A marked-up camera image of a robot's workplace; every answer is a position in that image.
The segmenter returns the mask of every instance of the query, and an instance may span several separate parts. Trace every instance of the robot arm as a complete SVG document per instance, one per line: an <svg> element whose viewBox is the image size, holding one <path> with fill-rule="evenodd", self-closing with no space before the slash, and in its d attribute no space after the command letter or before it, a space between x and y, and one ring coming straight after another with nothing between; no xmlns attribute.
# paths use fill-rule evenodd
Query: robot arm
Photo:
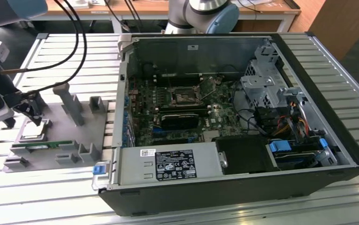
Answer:
<svg viewBox="0 0 359 225"><path fill-rule="evenodd" d="M170 0L166 34L230 33L239 9L230 0Z"/></svg>
<svg viewBox="0 0 359 225"><path fill-rule="evenodd" d="M47 11L46 0L0 0L0 26L28 20ZM0 74L0 121L4 121L8 127L15 124L12 108L24 113L32 120L36 120L42 114L38 107L42 105L39 95L30 97L32 101L23 102L20 94L22 92L15 88L10 77Z"/></svg>

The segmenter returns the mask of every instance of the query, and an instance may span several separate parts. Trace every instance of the green circuit board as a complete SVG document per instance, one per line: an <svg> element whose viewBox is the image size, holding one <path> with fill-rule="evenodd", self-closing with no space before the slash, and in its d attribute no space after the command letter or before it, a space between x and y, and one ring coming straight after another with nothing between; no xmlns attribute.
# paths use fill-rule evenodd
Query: green circuit board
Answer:
<svg viewBox="0 0 359 225"><path fill-rule="evenodd" d="M215 76L203 76L198 86L158 87L151 81L135 81L130 91L136 146L206 142L204 133L216 131L219 136L242 134L242 126L232 103L234 82L214 83ZM208 105L208 116L199 117L198 127L186 130L164 130L160 127L158 108Z"/></svg>

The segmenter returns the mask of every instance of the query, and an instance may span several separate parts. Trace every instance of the slotted table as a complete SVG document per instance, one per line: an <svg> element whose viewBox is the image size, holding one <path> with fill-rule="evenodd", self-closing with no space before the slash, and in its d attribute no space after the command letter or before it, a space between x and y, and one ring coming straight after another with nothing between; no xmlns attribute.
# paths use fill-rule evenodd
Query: slotted table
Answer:
<svg viewBox="0 0 359 225"><path fill-rule="evenodd" d="M335 61L315 37L283 33L291 50L316 83L324 97L359 143L359 85ZM88 34L90 54L84 69L71 81L71 92L80 100L99 95L110 100L108 121L114 121L115 90L119 78L118 34ZM24 67L39 67L60 61L71 53L72 34L40 35L31 48ZM18 87L30 91L62 81L72 74L82 59L79 49L72 60L55 69L19 74ZM51 90L43 92L48 103L60 102ZM224 207L162 213L143 217L119 217L91 188L92 167L35 172L2 172L10 146L23 124L11 130L0 124L0 224L359 224L359 176L338 182L311 196L252 202ZM106 127L104 154L111 155L114 125Z"/></svg>

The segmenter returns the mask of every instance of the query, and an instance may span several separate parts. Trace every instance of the power supply label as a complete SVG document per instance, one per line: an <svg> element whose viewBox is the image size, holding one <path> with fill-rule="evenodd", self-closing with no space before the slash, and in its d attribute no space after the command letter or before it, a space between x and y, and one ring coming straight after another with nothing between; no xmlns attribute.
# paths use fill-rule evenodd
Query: power supply label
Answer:
<svg viewBox="0 0 359 225"><path fill-rule="evenodd" d="M155 159L159 181L198 177L192 150L156 152Z"/></svg>

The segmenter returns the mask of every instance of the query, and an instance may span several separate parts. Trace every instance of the blue drive bracket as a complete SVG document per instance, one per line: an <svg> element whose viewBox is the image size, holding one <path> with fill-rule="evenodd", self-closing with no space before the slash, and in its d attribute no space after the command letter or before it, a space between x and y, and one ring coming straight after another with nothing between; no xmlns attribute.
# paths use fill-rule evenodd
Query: blue drive bracket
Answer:
<svg viewBox="0 0 359 225"><path fill-rule="evenodd" d="M271 152L292 150L288 141L284 141L284 140L271 142L270 149L271 149Z"/></svg>

